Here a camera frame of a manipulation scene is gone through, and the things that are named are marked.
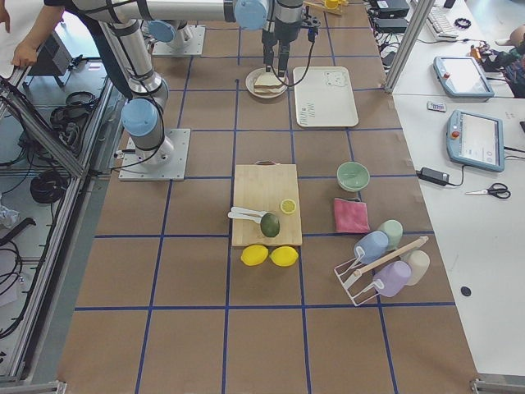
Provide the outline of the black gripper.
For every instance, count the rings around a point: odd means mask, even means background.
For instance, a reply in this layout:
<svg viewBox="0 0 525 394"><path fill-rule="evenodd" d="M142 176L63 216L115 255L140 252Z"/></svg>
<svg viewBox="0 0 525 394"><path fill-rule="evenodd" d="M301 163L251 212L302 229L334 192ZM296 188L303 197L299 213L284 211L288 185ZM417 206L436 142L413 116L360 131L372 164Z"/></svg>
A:
<svg viewBox="0 0 525 394"><path fill-rule="evenodd" d="M308 41L314 43L318 35L319 27L320 21L315 16L303 16L301 23L294 22L292 24L286 24L277 20L275 17L271 18L269 16L262 28L262 53L265 72L272 71L274 46L276 44L290 46L290 43L299 37L299 32L301 30L307 30ZM277 75L280 78L285 77L288 60L289 48L279 47Z"/></svg>

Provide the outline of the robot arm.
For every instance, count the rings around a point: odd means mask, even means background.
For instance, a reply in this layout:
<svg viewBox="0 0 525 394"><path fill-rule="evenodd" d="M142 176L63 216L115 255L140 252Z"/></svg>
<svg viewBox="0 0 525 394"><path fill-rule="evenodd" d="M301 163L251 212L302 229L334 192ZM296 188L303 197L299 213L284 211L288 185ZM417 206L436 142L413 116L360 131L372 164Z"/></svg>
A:
<svg viewBox="0 0 525 394"><path fill-rule="evenodd" d="M173 150L163 119L167 84L154 70L138 20L115 29L114 35L127 61L127 83L132 91L121 113L123 126L135 145L136 163L159 166Z"/></svg>
<svg viewBox="0 0 525 394"><path fill-rule="evenodd" d="M301 1L75 1L79 12L100 23L116 54L119 65L130 80L160 84L154 71L140 21L225 21L245 30L263 31L263 56L267 69L272 67L273 47L278 45L277 75L287 69L290 44L302 29L315 40L320 25L308 14Z"/></svg>

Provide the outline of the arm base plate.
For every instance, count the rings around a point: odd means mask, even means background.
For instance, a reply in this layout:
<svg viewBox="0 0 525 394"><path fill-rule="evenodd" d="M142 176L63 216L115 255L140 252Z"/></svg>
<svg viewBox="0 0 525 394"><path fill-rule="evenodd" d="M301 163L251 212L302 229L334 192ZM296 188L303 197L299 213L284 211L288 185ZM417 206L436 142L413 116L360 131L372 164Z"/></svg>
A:
<svg viewBox="0 0 525 394"><path fill-rule="evenodd" d="M165 129L165 141L155 155L140 149L122 154L120 181L183 181L189 150L190 129Z"/></svg>
<svg viewBox="0 0 525 394"><path fill-rule="evenodd" d="M153 36L153 55L155 57L201 56L205 37L204 25L185 25L176 29L173 25L158 21L149 24Z"/></svg>

